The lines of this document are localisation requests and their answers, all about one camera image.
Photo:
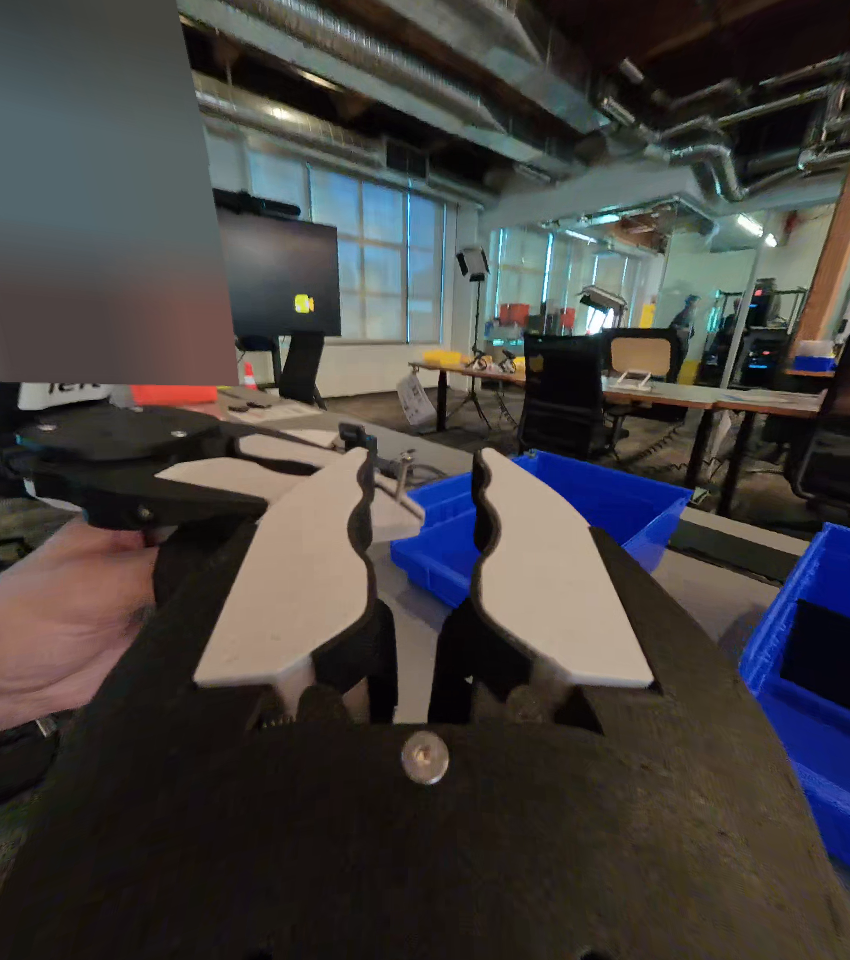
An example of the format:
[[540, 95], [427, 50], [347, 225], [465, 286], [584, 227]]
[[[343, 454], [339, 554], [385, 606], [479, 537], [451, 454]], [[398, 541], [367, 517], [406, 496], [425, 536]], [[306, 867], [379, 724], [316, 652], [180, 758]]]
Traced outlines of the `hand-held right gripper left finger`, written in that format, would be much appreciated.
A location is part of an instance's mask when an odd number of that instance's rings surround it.
[[314, 682], [312, 654], [357, 625], [371, 574], [350, 524], [368, 518], [368, 454], [351, 450], [269, 506], [195, 668], [198, 687]]

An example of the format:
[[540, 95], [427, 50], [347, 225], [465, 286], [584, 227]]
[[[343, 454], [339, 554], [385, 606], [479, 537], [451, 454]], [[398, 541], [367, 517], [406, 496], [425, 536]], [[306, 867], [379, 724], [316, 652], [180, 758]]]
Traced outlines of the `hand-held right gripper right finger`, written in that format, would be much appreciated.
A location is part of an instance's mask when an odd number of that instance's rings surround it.
[[475, 456], [473, 602], [530, 661], [535, 689], [650, 689], [653, 672], [587, 521], [531, 473]]

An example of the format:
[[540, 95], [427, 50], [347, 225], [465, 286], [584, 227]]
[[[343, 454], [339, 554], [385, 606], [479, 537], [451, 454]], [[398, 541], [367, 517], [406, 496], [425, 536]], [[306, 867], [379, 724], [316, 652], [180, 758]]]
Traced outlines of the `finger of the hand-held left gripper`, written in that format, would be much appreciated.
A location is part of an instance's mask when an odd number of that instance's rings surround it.
[[418, 534], [423, 509], [390, 482], [381, 486], [367, 456], [335, 456], [309, 475], [283, 474], [238, 458], [182, 462], [157, 479], [194, 488], [265, 500], [265, 538], [278, 546], [302, 546], [333, 553], [352, 544], [365, 550]]
[[283, 434], [252, 432], [235, 439], [240, 459], [281, 474], [315, 474], [341, 459], [335, 450], [326, 450]]

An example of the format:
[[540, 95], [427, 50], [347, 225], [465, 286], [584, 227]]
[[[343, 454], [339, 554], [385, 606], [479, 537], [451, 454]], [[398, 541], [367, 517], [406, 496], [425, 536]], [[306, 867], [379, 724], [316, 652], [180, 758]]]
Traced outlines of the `blue labelled plastic bin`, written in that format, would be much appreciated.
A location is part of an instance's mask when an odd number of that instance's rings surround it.
[[[682, 486], [543, 451], [514, 462], [610, 534], [647, 573], [658, 568], [692, 497]], [[455, 608], [468, 596], [479, 558], [471, 474], [420, 486], [410, 497], [426, 520], [418, 535], [391, 544], [391, 560], [409, 582]]]

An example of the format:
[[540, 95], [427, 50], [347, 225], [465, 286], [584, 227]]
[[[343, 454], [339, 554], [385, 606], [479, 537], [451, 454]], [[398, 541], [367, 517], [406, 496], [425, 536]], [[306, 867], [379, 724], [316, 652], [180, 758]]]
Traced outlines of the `blue divided plastic bin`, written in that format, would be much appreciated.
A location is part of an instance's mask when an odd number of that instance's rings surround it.
[[797, 601], [850, 617], [850, 529], [826, 524], [752, 633], [739, 673], [783, 743], [827, 852], [850, 868], [850, 712], [782, 680]]

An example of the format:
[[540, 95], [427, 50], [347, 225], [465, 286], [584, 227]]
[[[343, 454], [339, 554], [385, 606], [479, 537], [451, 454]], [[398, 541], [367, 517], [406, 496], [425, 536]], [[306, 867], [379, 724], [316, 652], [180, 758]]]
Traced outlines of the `orange plastic bin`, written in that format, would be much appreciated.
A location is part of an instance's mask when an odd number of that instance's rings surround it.
[[134, 406], [191, 407], [215, 404], [218, 390], [215, 386], [131, 385]]

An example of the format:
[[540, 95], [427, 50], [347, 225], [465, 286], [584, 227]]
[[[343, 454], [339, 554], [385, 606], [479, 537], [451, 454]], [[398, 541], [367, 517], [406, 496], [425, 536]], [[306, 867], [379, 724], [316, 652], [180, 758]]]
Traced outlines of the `black monitor stand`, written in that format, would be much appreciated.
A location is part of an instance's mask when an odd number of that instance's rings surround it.
[[326, 411], [327, 405], [316, 382], [326, 335], [320, 332], [291, 334], [287, 337], [285, 359], [282, 359], [280, 350], [281, 339], [247, 335], [236, 337], [235, 345], [243, 354], [261, 352], [271, 355], [273, 377], [280, 397]]

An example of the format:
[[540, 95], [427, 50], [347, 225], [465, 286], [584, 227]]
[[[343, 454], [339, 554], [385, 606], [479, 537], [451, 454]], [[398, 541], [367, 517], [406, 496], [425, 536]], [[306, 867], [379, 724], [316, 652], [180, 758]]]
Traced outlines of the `white instruction sheet sign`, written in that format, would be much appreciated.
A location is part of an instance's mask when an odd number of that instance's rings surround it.
[[436, 421], [435, 407], [415, 370], [398, 382], [396, 393], [406, 421], [413, 430], [425, 429]]

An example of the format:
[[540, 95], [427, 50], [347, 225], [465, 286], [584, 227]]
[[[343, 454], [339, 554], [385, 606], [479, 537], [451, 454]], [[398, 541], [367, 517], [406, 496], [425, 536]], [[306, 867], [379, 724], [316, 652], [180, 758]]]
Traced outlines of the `large black monitor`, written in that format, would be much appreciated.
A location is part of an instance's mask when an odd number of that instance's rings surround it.
[[341, 335], [336, 227], [223, 207], [216, 216], [239, 340]]

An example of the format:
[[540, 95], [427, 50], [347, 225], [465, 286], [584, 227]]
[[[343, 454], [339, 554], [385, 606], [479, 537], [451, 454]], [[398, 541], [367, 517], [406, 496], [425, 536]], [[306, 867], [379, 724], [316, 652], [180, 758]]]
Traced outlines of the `wooden top desk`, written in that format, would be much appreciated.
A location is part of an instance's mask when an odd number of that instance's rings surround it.
[[683, 481], [684, 486], [691, 490], [699, 486], [698, 477], [704, 465], [705, 450], [711, 437], [716, 414], [718, 412], [742, 414], [716, 508], [717, 515], [727, 519], [731, 516], [736, 487], [743, 472], [743, 463], [756, 418], [763, 415], [777, 415], [788, 419], [813, 419], [823, 402], [821, 393], [809, 395], [784, 390], [742, 391], [677, 383], [657, 383], [649, 389], [638, 389], [620, 386], [615, 380], [608, 378], [602, 380], [602, 389], [607, 400], [618, 404], [638, 405], [657, 402], [702, 412]]

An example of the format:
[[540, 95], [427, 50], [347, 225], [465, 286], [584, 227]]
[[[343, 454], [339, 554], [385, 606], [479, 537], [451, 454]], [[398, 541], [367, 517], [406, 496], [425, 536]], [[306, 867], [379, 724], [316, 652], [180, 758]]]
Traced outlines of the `black framed beige board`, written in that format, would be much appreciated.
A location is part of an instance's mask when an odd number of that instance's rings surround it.
[[614, 328], [602, 334], [604, 370], [609, 375], [627, 371], [648, 373], [651, 379], [677, 382], [685, 345], [670, 328]]

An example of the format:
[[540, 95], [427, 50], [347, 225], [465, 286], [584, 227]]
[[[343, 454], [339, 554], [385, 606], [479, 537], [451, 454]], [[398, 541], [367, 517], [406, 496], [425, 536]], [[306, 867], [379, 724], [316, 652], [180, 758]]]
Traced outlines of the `black bin divider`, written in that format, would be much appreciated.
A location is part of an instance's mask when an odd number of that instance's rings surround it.
[[850, 712], [850, 617], [798, 600], [779, 675]]

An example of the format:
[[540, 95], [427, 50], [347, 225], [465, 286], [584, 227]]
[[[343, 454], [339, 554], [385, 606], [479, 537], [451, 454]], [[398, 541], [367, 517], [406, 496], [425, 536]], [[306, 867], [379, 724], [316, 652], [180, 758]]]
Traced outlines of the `studio light panel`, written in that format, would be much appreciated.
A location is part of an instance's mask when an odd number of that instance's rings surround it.
[[627, 301], [619, 294], [589, 285], [582, 289], [578, 305], [583, 311], [583, 333], [597, 335], [623, 326], [628, 313]]

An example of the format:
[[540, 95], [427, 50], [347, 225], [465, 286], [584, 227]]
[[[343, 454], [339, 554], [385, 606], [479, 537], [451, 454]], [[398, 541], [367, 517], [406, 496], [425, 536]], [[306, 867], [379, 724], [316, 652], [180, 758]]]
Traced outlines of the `black equipment rack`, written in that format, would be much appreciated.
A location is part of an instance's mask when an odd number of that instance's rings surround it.
[[[780, 289], [774, 279], [757, 281], [732, 366], [729, 379], [732, 388], [771, 388], [807, 296], [805, 287]], [[695, 385], [719, 386], [733, 340], [740, 300], [739, 291], [716, 292]]]

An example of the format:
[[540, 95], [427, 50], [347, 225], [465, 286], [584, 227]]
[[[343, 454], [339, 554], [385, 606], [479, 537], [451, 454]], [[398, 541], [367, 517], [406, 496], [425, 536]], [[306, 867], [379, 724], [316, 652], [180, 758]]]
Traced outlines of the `wooden post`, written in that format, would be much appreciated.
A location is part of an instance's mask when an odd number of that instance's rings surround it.
[[826, 338], [850, 260], [850, 164], [830, 222], [812, 286], [794, 334], [793, 348]]

